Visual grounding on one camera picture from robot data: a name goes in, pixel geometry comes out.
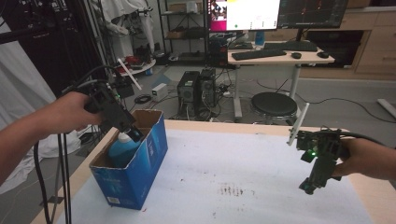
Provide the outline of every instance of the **chair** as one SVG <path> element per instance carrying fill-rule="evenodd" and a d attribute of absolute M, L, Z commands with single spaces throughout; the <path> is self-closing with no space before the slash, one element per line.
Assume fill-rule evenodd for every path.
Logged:
<path fill-rule="evenodd" d="M 273 124 L 274 120 L 285 120 L 292 126 L 297 119 L 297 104 L 285 94 L 258 93 L 252 97 L 250 106 L 255 113 L 264 118 L 264 124 Z"/>

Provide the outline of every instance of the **computer mouse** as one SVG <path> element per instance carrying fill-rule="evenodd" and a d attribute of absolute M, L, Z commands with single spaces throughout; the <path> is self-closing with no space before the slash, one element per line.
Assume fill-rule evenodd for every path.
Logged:
<path fill-rule="evenodd" d="M 324 51 L 318 52 L 317 55 L 319 58 L 324 58 L 324 59 L 329 58 L 329 53 L 326 53 Z"/>
<path fill-rule="evenodd" d="M 299 52 L 293 52 L 293 53 L 291 54 L 291 58 L 293 58 L 293 59 L 301 59 L 301 53 L 299 53 Z"/>

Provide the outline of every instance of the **computer tower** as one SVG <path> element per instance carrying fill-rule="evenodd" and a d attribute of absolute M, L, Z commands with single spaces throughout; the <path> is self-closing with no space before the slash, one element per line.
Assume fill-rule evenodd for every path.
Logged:
<path fill-rule="evenodd" d="M 209 38 L 208 59 L 210 66 L 227 67 L 227 39 L 226 38 Z"/>
<path fill-rule="evenodd" d="M 202 107 L 216 106 L 216 69 L 203 69 L 199 76 Z"/>
<path fill-rule="evenodd" d="M 201 102 L 199 76 L 200 72 L 198 71 L 186 71 L 177 84 L 178 114 L 181 117 L 198 115 Z"/>

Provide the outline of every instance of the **monitor screen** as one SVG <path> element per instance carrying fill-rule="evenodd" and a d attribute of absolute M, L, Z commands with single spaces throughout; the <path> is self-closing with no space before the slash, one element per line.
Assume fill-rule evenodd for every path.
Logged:
<path fill-rule="evenodd" d="M 338 28 L 347 0 L 280 0 L 277 28 Z"/>
<path fill-rule="evenodd" d="M 209 32 L 275 30 L 280 0 L 208 0 Z"/>

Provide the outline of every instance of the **cardboard box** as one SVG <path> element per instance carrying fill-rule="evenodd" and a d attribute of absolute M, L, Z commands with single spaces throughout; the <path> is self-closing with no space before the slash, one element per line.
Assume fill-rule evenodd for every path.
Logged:
<path fill-rule="evenodd" d="M 140 210 L 168 145 L 162 111 L 136 110 L 132 115 L 136 119 L 134 126 L 145 138 L 129 164 L 125 168 L 114 168 L 107 156 L 110 146 L 117 140 L 119 132 L 115 132 L 92 160 L 90 168 L 109 205 Z"/>
<path fill-rule="evenodd" d="M 180 4 L 172 4 L 169 5 L 168 11 L 173 11 L 173 12 L 186 12 L 187 10 L 187 5 L 185 3 L 180 3 Z"/>
<path fill-rule="evenodd" d="M 179 26 L 168 32 L 166 38 L 168 39 L 183 39 L 186 37 L 187 29 L 183 26 Z"/>

